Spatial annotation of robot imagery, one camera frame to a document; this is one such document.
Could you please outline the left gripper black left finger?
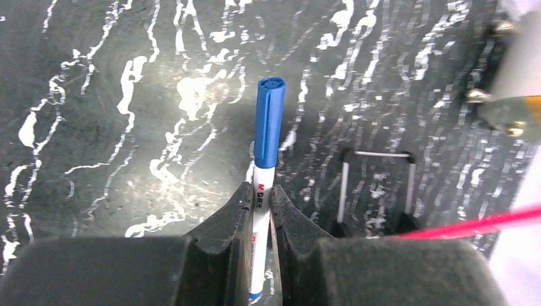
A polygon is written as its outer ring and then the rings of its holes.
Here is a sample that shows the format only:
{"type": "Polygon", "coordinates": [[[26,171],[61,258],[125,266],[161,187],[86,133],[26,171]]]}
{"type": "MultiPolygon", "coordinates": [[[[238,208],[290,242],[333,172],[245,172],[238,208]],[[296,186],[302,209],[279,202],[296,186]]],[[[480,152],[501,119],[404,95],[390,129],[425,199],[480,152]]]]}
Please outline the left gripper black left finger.
{"type": "Polygon", "coordinates": [[[2,305],[247,305],[252,186],[182,236],[40,240],[1,281],[2,305]]]}

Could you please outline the blue marker cap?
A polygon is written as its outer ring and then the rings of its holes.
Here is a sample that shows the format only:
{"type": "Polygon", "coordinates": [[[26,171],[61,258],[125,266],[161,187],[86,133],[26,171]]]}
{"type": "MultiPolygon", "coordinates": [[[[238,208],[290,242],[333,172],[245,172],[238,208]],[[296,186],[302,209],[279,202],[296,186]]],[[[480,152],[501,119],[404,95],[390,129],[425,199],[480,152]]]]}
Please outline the blue marker cap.
{"type": "Polygon", "coordinates": [[[276,166],[286,82],[280,77],[261,79],[258,82],[255,117],[255,166],[269,169],[276,166]]]}

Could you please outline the white whiteboard marker pen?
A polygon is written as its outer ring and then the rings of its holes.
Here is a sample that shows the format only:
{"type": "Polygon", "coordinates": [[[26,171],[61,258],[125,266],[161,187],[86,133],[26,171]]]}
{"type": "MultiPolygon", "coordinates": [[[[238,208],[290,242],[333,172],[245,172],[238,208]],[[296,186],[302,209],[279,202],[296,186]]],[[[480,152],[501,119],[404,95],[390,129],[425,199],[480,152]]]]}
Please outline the white whiteboard marker pen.
{"type": "Polygon", "coordinates": [[[253,252],[249,298],[257,299],[263,290],[267,240],[270,223],[270,193],[274,183],[274,168],[254,167],[253,174],[253,252]]]}

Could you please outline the pink-framed whiteboard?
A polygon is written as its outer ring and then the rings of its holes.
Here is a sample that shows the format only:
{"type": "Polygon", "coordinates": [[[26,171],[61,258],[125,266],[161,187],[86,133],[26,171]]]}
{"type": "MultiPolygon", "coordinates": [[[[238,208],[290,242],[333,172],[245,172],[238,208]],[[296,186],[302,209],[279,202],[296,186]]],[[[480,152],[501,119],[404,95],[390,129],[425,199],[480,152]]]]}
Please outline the pink-framed whiteboard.
{"type": "Polygon", "coordinates": [[[489,266],[508,305],[540,305],[540,146],[507,213],[401,235],[410,239],[451,239],[476,233],[499,237],[489,266]]]}

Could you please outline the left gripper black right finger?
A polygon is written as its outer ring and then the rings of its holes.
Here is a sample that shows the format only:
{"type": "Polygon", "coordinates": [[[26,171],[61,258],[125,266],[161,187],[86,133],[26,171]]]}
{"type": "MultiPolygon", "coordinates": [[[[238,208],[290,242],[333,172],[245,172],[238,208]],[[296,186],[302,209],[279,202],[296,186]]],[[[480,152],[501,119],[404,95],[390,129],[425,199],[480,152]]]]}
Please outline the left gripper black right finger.
{"type": "Polygon", "coordinates": [[[485,257],[460,240],[335,238],[270,194],[283,305],[505,305],[485,257]]]}

